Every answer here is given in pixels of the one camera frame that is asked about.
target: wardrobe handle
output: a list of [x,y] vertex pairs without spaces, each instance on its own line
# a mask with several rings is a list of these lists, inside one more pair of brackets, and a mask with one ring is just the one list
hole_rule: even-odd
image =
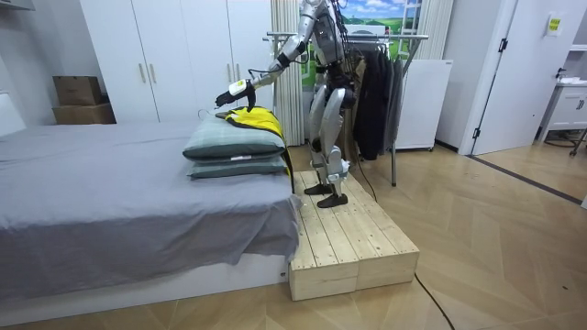
[[143,65],[141,63],[138,64],[138,70],[140,71],[140,78],[142,78],[143,83],[147,83],[147,79],[145,79],[145,72],[143,71]]
[[157,77],[155,77],[155,68],[153,67],[153,63],[149,64],[150,66],[150,77],[153,78],[153,82],[157,83]]

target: metal pole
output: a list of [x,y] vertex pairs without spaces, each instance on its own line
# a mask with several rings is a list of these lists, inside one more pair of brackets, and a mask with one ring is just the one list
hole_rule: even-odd
[[[267,32],[268,37],[290,37],[295,36],[297,33],[295,32]],[[427,35],[374,35],[374,34],[349,34],[349,39],[411,39],[411,40],[426,40],[429,39]]]
[[[279,40],[277,40],[276,38],[273,40],[273,58],[277,57],[277,51],[278,51],[278,43]],[[277,111],[277,84],[279,83],[279,80],[276,80],[273,83],[273,112]]]
[[414,59],[415,53],[418,51],[419,46],[420,46],[420,40],[419,39],[414,40],[414,46],[412,49],[410,49],[410,55],[407,57],[407,60],[405,61],[404,77],[405,77],[405,74],[407,73],[407,69],[410,67],[412,60]]
[[397,186],[397,168],[395,166],[395,141],[392,144],[392,187]]

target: white wall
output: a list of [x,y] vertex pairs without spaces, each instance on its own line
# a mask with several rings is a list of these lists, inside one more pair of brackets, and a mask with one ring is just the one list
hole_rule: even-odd
[[[573,44],[587,45],[587,15],[583,16]],[[568,77],[581,77],[581,79],[587,80],[587,52],[570,51],[564,68],[567,70],[565,74]]]
[[27,126],[54,123],[55,88],[20,11],[0,10],[0,57],[7,71],[2,81]]
[[95,56],[80,0],[33,0],[35,11],[23,12],[32,37],[49,65],[52,75],[98,77],[104,80]]
[[13,100],[13,98],[18,98],[16,95],[7,93],[11,90],[14,90],[14,86],[8,75],[8,69],[2,57],[0,57],[0,137],[25,128],[22,117],[15,105],[16,100]]
[[97,76],[105,87],[79,0],[33,3],[35,11],[0,10],[0,57],[7,70],[0,68],[0,88],[10,91],[28,126],[50,125],[58,105],[53,75]]
[[501,2],[455,0],[453,4],[444,58],[454,62],[437,139],[456,148],[469,120]]

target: power cord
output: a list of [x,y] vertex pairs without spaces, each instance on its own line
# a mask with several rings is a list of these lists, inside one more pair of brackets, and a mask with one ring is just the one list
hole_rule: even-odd
[[[367,182],[367,184],[369,184],[369,186],[371,187],[371,191],[373,192],[373,199],[375,199],[375,202],[377,202],[377,194],[375,193],[375,190],[373,189],[373,186],[369,182],[369,179],[367,179],[367,176],[365,176],[365,172],[363,172],[363,168],[360,166],[360,159],[359,159],[359,154],[357,152],[357,146],[354,143],[353,143],[353,147],[354,147],[353,150],[355,151],[355,156],[357,156],[357,163],[359,164],[360,173],[363,175],[363,178],[365,178],[365,181]],[[430,293],[430,291],[428,290],[428,288],[426,287],[426,285],[424,285],[424,283],[422,283],[422,281],[418,277],[418,274],[417,273],[414,273],[414,275],[415,275],[415,279],[422,286],[422,289],[424,289],[424,291],[428,294],[428,296],[430,297],[430,299],[432,299],[432,301],[434,302],[434,304],[437,306],[437,308],[439,309],[439,311],[442,313],[442,316],[444,316],[444,318],[447,320],[447,323],[449,324],[450,329],[451,330],[455,330],[455,325],[452,323],[452,321],[450,321],[449,316],[444,312],[444,309],[437,302],[436,298],[434,298],[434,296],[432,295],[432,293]]]
[[424,291],[426,293],[428,293],[428,296],[430,297],[430,299],[432,299],[432,301],[434,302],[434,304],[438,307],[439,311],[442,313],[442,316],[444,316],[444,318],[447,320],[447,323],[449,324],[450,329],[451,330],[455,330],[455,325],[450,321],[449,316],[444,312],[444,310],[442,309],[442,307],[440,307],[440,304],[438,304],[437,300],[434,298],[434,296],[432,295],[432,293],[430,293],[430,291],[426,288],[426,285],[424,285],[424,283],[422,283],[422,281],[418,277],[418,274],[417,273],[414,273],[414,275],[415,275],[415,279],[422,286],[422,289],[424,289]]

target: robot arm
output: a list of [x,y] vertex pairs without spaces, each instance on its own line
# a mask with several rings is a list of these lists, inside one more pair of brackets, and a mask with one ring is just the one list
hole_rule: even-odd
[[216,98],[216,106],[231,104],[245,96],[249,99],[249,111],[255,105],[255,90],[274,83],[277,78],[289,67],[290,63],[305,52],[308,40],[314,30],[316,12],[325,6],[326,0],[304,0],[304,9],[300,16],[297,35],[288,38],[281,49],[281,53],[273,63],[258,77],[243,79],[228,86],[226,93]]

